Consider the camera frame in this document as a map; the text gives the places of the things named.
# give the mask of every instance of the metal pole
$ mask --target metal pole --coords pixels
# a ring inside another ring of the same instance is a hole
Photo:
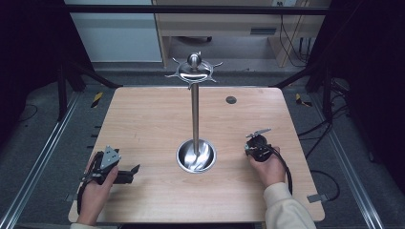
[[[191,106],[193,114],[193,143],[194,154],[199,157],[199,84],[193,83],[191,85]]]
[[[66,79],[64,75],[63,65],[57,70],[57,91],[59,94],[59,118],[61,121],[65,113],[68,111],[68,97],[66,95]]]

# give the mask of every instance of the white sleeve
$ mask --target white sleeve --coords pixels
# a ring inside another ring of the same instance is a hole
[[[98,229],[98,227],[88,226],[80,223],[72,223],[71,229]]]
[[[266,229],[316,228],[307,209],[295,200],[281,182],[265,189]]]

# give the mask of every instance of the person's arm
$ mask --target person's arm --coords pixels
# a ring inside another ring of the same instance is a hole
[[[116,166],[110,171],[102,185],[98,185],[95,181],[87,184],[81,200],[80,215],[76,223],[71,225],[71,229],[96,228],[96,220],[104,207],[105,201],[107,201],[117,175],[118,167]]]
[[[257,162],[249,156],[252,167],[265,185],[266,228],[316,228],[307,209],[295,200],[285,184],[286,170],[277,156]]]

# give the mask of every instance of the white cabinet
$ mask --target white cabinet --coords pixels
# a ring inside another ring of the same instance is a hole
[[[150,0],[65,0],[66,4],[151,5]],[[152,13],[71,13],[92,62],[161,62]]]
[[[155,5],[206,5],[270,7],[275,0],[153,0]],[[327,7],[330,0],[297,0],[295,7]],[[261,14],[165,14],[156,15],[161,37],[163,62],[168,57],[171,36],[267,36],[279,67],[284,67],[292,46],[288,41],[299,37],[316,37],[323,15]],[[257,30],[268,31],[258,34]]]

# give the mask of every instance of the wire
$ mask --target wire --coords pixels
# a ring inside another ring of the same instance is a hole
[[[314,140],[314,139],[319,139],[320,136],[318,137],[308,137],[308,138],[300,138],[299,140]]]
[[[315,142],[315,144],[312,146],[312,148],[308,151],[308,153],[305,155],[305,159],[308,159],[310,154],[312,154],[313,150],[315,150],[316,146],[321,142],[321,140],[325,137],[325,135],[331,130],[331,124],[328,125],[327,129],[325,130],[324,133],[319,137],[319,139]]]
[[[83,194],[84,194],[84,190],[86,189],[87,185],[92,182],[95,179],[91,179],[90,177],[90,173],[93,171],[96,161],[99,160],[100,158],[102,159],[103,153],[101,152],[97,152],[92,160],[92,163],[89,166],[89,169],[86,171],[85,175],[82,177],[81,181],[82,184],[78,190],[77,193],[77,213],[80,215],[80,210],[81,210],[81,200],[83,198]]]
[[[333,102],[333,100],[338,98],[338,97],[344,97],[344,96],[345,96],[344,94],[337,94],[330,100],[330,102]]]
[[[284,169],[286,170],[287,180],[288,180],[288,189],[289,189],[289,192],[292,194],[292,175],[291,175],[291,171],[289,170],[289,167],[287,166],[286,161],[280,155],[280,152],[278,152],[276,149],[271,147],[271,145],[262,144],[262,143],[260,143],[258,141],[255,141],[255,147],[264,147],[269,152],[271,152],[273,155],[276,155],[279,158],[280,162],[283,164]]]
[[[298,22],[301,20],[302,16],[303,16],[303,15],[300,15],[300,17],[298,18]],[[302,60],[302,57],[297,54],[297,51],[294,49],[294,46],[292,45],[292,40],[289,38],[288,33],[287,33],[287,31],[286,31],[286,28],[284,27],[283,14],[280,14],[280,19],[281,19],[281,24],[280,24],[279,40],[280,40],[281,46],[283,47],[283,50],[286,52],[286,55],[287,55],[287,57],[288,57],[289,62],[290,62],[291,65],[293,65],[294,67],[300,67],[300,68],[306,67],[306,66],[307,66],[307,61]],[[296,33],[297,30],[298,30],[298,23],[295,25],[294,33]],[[289,56],[289,54],[288,54],[288,51],[287,51],[286,47],[284,46],[283,41],[282,41],[282,38],[281,38],[281,33],[282,33],[282,31],[283,31],[284,34],[286,35],[287,40],[288,40],[288,42],[289,42],[289,44],[290,44],[292,50],[293,50],[294,53],[295,53],[295,56],[297,56],[297,58],[298,58],[299,61],[301,61],[301,62],[303,62],[303,63],[305,64],[304,66],[295,65],[295,64],[292,62],[292,60],[291,60],[291,58],[290,58],[290,56]]]
[[[343,105],[342,107],[340,107],[340,108],[338,108],[336,111],[334,111],[334,112],[332,113],[332,116],[335,116],[337,113],[341,112],[342,110],[347,109],[347,107],[348,107],[347,105]],[[307,135],[307,134],[309,134],[309,133],[311,133],[311,132],[313,132],[313,131],[315,131],[315,130],[321,128],[322,125],[324,125],[325,123],[328,123],[328,121],[327,121],[327,120],[324,120],[324,121],[322,121],[321,123],[319,123],[318,125],[312,127],[311,129],[309,129],[309,130],[307,130],[307,131],[305,131],[305,132],[303,132],[303,133],[301,133],[301,134],[298,134],[298,136]]]
[[[326,177],[329,177],[334,182],[334,185],[336,186],[336,194],[333,196],[333,198],[328,197],[328,201],[334,201],[337,198],[339,198],[339,196],[340,196],[340,186],[339,186],[339,183],[336,181],[336,179],[334,177],[332,177],[331,175],[329,175],[329,174],[327,174],[327,173],[325,173],[323,171],[319,171],[319,170],[309,170],[309,171],[311,173],[321,174],[321,175],[324,175]]]
[[[300,41],[300,49],[298,50],[298,52],[300,53],[300,58],[301,59],[304,59],[304,62],[306,63],[306,64],[308,64],[308,60],[309,60],[309,50],[310,50],[310,38],[309,38],[309,41],[308,41],[308,44],[307,44],[307,53],[305,53],[305,54],[303,54],[302,52],[301,52],[301,47],[302,47],[302,41]]]
[[[33,114],[31,114],[30,116],[28,116],[28,117],[26,117],[26,118],[19,119],[19,120],[18,120],[18,122],[27,121],[28,119],[30,119],[30,118],[32,118],[32,117],[34,117],[34,116],[36,115],[36,113],[38,113],[38,107],[37,107],[37,106],[32,105],[32,104],[27,104],[27,105],[26,105],[26,107],[29,107],[29,106],[34,107],[34,108],[35,108],[35,111],[33,112]]]
[[[295,75],[294,78],[298,79],[301,78],[302,76],[306,75],[306,73],[312,73],[313,71],[316,71],[317,68],[323,68],[327,64],[329,57],[332,55],[332,51],[334,49],[334,45],[336,43],[336,40],[342,36],[342,33],[346,26],[349,24],[349,22],[352,20],[354,17],[355,13],[357,10],[360,8],[360,6],[365,2],[366,0],[359,0],[359,3],[356,4],[355,9],[352,11],[351,15],[342,23],[342,25],[339,27],[338,31],[333,35],[331,39],[328,39],[329,42],[326,44],[325,48],[319,53],[319,56],[315,58],[313,63],[310,63],[310,65],[307,65],[307,67],[304,69],[303,73],[299,73],[298,75]],[[281,82],[277,85],[276,87],[283,88],[286,86],[287,82]]]
[[[344,115],[344,114],[347,114],[348,111],[349,111],[348,105],[342,106],[341,108],[339,108],[339,111],[336,111],[336,113],[335,113],[333,116],[337,115],[339,112],[344,112],[344,113],[339,114],[338,116],[334,117],[333,119],[337,119],[337,118],[339,118],[340,116],[342,116],[342,115]]]
[[[335,78],[332,78],[332,79],[331,79],[331,89],[332,89],[334,92],[336,92],[337,94],[346,95],[346,94],[349,92],[348,89],[345,89],[345,88],[343,88],[342,86],[340,86],[338,83],[336,83],[336,79],[335,79]]]
[[[283,28],[284,28],[283,14],[280,15],[280,17],[281,17],[281,25],[280,25],[280,29],[281,29],[281,30],[280,30],[280,35],[279,35],[280,44],[281,44],[281,46],[283,47],[283,50],[286,52],[286,55],[287,55],[288,60],[289,60],[289,62],[291,63],[291,65],[294,66],[294,67],[304,68],[304,67],[306,67],[306,65],[295,65],[295,64],[292,62],[291,57],[289,56],[288,51],[287,51],[286,47],[285,47],[284,44],[283,44],[283,41],[282,41],[282,39],[281,39],[281,33],[282,33],[282,31],[285,31],[289,43],[291,43],[291,41],[289,40],[289,37],[288,37],[288,35],[287,35],[286,30],[283,30]]]

